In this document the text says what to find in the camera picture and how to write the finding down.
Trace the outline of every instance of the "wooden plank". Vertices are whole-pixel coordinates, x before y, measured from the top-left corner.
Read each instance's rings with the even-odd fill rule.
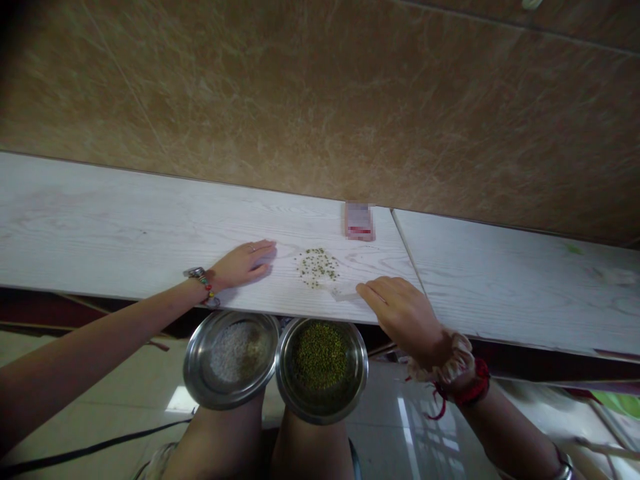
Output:
[[[476,337],[594,355],[640,355],[640,252],[394,210],[438,318]]]
[[[232,185],[0,153],[0,284],[141,299],[235,246],[278,242],[263,281],[221,295],[227,308],[375,323],[364,301],[304,285],[300,253],[323,247],[340,280],[419,281],[386,208],[377,239],[348,241],[343,203]]]

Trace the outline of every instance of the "white rice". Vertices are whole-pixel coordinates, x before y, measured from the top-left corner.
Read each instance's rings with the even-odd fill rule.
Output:
[[[238,383],[253,378],[267,363],[268,333],[251,322],[228,326],[211,349],[211,370],[220,380]]]

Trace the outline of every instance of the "marble wall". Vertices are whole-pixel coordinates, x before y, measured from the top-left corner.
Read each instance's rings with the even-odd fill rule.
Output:
[[[40,2],[5,61],[0,148],[622,244],[638,10],[576,3]]]

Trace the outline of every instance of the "thigh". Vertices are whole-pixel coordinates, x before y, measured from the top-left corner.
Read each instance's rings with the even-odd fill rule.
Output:
[[[320,427],[286,409],[271,458],[271,478],[353,480],[345,422]]]
[[[252,478],[257,468],[265,392],[226,411],[198,408],[163,480]]]

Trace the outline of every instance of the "hand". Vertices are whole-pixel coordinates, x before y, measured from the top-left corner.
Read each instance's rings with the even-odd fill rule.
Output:
[[[442,366],[451,356],[451,342],[429,300],[402,278],[380,277],[356,287],[378,317],[380,327],[423,368]]]
[[[274,251],[275,242],[273,241],[260,240],[244,243],[218,260],[212,268],[207,270],[206,275],[215,292],[239,287],[257,280],[268,272],[268,263],[263,263],[259,267],[255,264]]]

